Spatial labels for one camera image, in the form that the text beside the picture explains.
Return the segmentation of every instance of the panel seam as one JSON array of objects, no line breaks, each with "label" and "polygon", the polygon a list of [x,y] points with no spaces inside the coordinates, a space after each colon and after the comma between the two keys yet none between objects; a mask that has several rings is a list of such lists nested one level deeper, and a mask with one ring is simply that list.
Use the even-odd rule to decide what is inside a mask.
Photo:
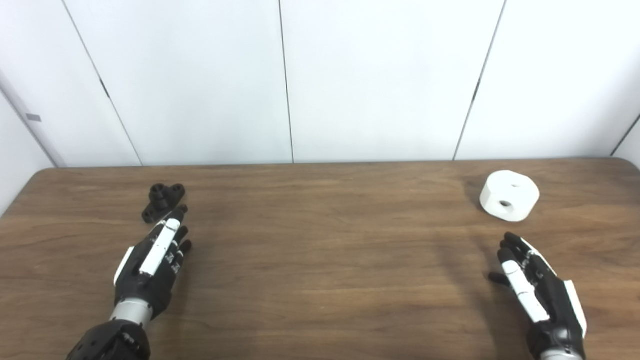
[{"label": "panel seam", "polygon": [[293,129],[291,128],[291,107],[289,106],[289,79],[287,77],[287,57],[284,50],[284,27],[282,25],[282,4],[278,0],[278,12],[280,14],[280,38],[282,41],[282,65],[284,66],[284,86],[287,94],[287,117],[289,119],[289,141],[291,142],[291,163],[296,163],[293,154]]},{"label": "panel seam", "polygon": [[133,149],[133,152],[136,154],[136,157],[138,158],[138,161],[140,162],[140,166],[145,166],[145,164],[142,162],[142,159],[140,158],[140,154],[138,154],[138,150],[136,149],[136,146],[133,144],[133,141],[131,140],[131,136],[129,135],[129,132],[127,131],[127,128],[124,126],[124,122],[122,121],[122,117],[120,116],[120,113],[118,112],[118,109],[116,108],[115,104],[113,103],[113,99],[111,98],[111,96],[109,96],[109,92],[107,91],[107,88],[106,88],[106,86],[104,84],[104,81],[102,80],[102,76],[100,76],[100,72],[98,71],[98,68],[95,66],[95,62],[93,61],[93,58],[91,57],[91,54],[89,53],[89,49],[87,48],[86,44],[84,43],[84,39],[82,38],[82,35],[80,35],[80,31],[78,30],[78,27],[76,25],[76,21],[74,20],[73,16],[71,16],[71,12],[69,11],[69,7],[67,6],[67,3],[65,2],[65,0],[60,0],[60,1],[62,2],[62,5],[65,7],[65,11],[67,12],[67,15],[69,16],[69,19],[71,20],[71,23],[74,25],[74,29],[76,30],[76,34],[78,35],[78,38],[80,39],[80,43],[82,43],[82,46],[84,47],[84,51],[85,51],[86,55],[89,57],[89,61],[91,62],[91,65],[93,66],[93,70],[95,71],[95,74],[98,75],[98,80],[102,84],[102,88],[107,93],[107,98],[109,99],[109,102],[111,103],[111,107],[113,108],[113,111],[115,111],[116,116],[118,117],[118,120],[120,121],[120,125],[122,126],[122,129],[124,130],[124,133],[127,136],[127,139],[129,140],[129,143],[131,144],[131,148]]},{"label": "panel seam", "polygon": [[471,115],[471,111],[474,108],[474,103],[476,102],[476,95],[478,93],[478,89],[480,89],[480,83],[482,82],[482,78],[484,76],[484,70],[486,68],[486,64],[489,60],[489,56],[491,55],[491,50],[493,48],[493,41],[495,40],[495,35],[498,33],[498,28],[500,27],[500,21],[502,20],[502,14],[504,13],[504,9],[507,6],[507,1],[504,0],[502,3],[502,8],[500,9],[500,15],[498,16],[498,21],[495,23],[495,29],[493,30],[493,36],[491,37],[491,42],[489,43],[489,48],[487,49],[486,56],[484,57],[484,63],[482,64],[482,69],[480,70],[480,76],[478,77],[478,82],[476,84],[476,89],[474,90],[474,94],[471,97],[471,103],[469,104],[469,109],[467,110],[467,116],[465,117],[465,122],[462,125],[462,130],[460,131],[460,137],[458,138],[458,144],[456,145],[456,150],[453,153],[453,159],[455,160],[458,157],[458,151],[460,150],[460,144],[462,143],[462,138],[465,136],[465,130],[467,129],[467,122],[469,121],[469,115]]},{"label": "panel seam", "polygon": [[610,156],[614,156],[616,154],[616,151],[618,151],[618,148],[620,148],[620,145],[622,145],[623,142],[625,142],[625,140],[627,139],[627,137],[629,136],[629,134],[631,133],[631,131],[634,129],[634,127],[636,126],[636,124],[638,123],[638,120],[640,120],[640,115],[638,115],[638,117],[636,118],[636,121],[634,121],[633,124],[631,124],[631,126],[629,127],[629,129],[627,130],[627,132],[624,134],[624,136],[622,136],[622,139],[620,139],[620,142],[618,142],[618,144],[616,145],[616,147],[613,149],[613,151],[611,152]]}]

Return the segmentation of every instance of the white wall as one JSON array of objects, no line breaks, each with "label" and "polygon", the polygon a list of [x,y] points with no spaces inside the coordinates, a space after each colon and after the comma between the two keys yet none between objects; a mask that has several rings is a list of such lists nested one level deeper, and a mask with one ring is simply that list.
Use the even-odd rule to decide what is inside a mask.
[{"label": "white wall", "polygon": [[282,0],[296,162],[451,160],[502,0]]},{"label": "white wall", "polygon": [[0,93],[0,216],[31,176],[51,162]]},{"label": "white wall", "polygon": [[502,4],[2,0],[0,88],[63,167],[610,155],[640,3],[508,1],[463,132]]},{"label": "white wall", "polygon": [[278,0],[66,0],[144,165],[290,163]]},{"label": "white wall", "polygon": [[456,159],[611,155],[640,114],[638,13],[508,1]]},{"label": "white wall", "polygon": [[62,1],[0,2],[0,87],[59,166],[140,165]]},{"label": "white wall", "polygon": [[640,168],[640,126],[636,124],[633,129],[631,129],[625,141],[616,149],[614,156],[629,160],[637,168]]}]

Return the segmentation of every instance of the black finger segment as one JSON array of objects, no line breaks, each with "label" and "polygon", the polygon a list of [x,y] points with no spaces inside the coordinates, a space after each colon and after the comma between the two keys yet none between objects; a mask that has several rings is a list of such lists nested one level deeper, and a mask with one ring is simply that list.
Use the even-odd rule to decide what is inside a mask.
[{"label": "black finger segment", "polygon": [[498,285],[504,285],[508,288],[511,287],[511,283],[509,282],[509,278],[504,275],[504,274],[500,274],[499,272],[490,272],[487,275],[487,279],[489,279],[489,281],[494,282]]},{"label": "black finger segment", "polygon": [[525,244],[524,241],[522,241],[522,238],[514,233],[505,233],[504,240],[520,249],[523,254],[527,254],[529,251],[531,251],[531,248],[527,244]]},{"label": "black finger segment", "polygon": [[502,264],[506,263],[507,261],[518,262],[518,259],[513,254],[513,252],[511,250],[509,250],[509,249],[506,249],[506,248],[502,248],[502,249],[498,250],[498,260],[500,260],[500,262]]}]

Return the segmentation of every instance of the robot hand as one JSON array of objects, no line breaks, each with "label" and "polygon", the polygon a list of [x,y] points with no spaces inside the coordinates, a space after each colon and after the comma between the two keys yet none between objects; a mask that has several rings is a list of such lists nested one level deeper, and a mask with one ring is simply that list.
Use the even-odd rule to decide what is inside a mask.
[{"label": "robot hand", "polygon": [[572,281],[562,281],[523,238],[506,233],[498,259],[504,274],[489,280],[510,287],[529,315],[529,351],[537,360],[586,360],[587,321]]},{"label": "robot hand", "polygon": [[115,308],[109,321],[83,336],[67,360],[148,360],[145,327],[171,301],[171,290],[191,241],[181,226],[186,206],[173,210],[125,254],[114,278]]}]

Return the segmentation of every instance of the black bracket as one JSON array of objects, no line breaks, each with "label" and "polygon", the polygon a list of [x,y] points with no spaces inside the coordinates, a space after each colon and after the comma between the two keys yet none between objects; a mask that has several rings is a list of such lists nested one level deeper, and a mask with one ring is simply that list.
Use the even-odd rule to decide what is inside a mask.
[{"label": "black bracket", "polygon": [[149,191],[151,203],[142,212],[142,220],[151,224],[162,219],[178,206],[185,193],[182,184],[173,186],[155,184],[151,186],[151,191]]}]

